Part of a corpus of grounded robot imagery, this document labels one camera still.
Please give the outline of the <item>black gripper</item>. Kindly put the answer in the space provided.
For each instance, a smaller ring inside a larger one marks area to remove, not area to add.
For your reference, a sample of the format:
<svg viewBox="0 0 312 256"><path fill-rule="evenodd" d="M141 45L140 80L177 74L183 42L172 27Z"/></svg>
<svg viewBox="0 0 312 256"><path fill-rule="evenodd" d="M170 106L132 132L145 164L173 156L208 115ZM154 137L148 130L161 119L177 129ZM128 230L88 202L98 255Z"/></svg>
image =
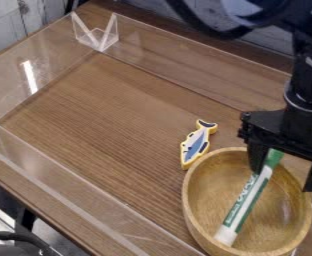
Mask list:
<svg viewBox="0 0 312 256"><path fill-rule="evenodd" d="M247 144L249 167L261 172L271 148L311 161L303 191L312 192L312 85L284 90L285 107L243 112L239 137Z"/></svg>

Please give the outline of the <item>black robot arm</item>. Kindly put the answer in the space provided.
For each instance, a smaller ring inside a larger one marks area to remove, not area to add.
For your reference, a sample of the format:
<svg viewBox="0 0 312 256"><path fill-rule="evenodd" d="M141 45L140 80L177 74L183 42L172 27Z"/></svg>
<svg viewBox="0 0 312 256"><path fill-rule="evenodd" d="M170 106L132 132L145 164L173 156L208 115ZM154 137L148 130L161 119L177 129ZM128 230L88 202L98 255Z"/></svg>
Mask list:
<svg viewBox="0 0 312 256"><path fill-rule="evenodd" d="M221 0L237 26L217 30L195 14L184 0L165 0L188 25L220 40L233 40L252 30L275 26L291 34L293 66L285 84L285 107L240 115L239 137L247 144L251 170L259 172L265 155L276 149L312 162L312 0ZM303 186L312 192L312 166Z"/></svg>

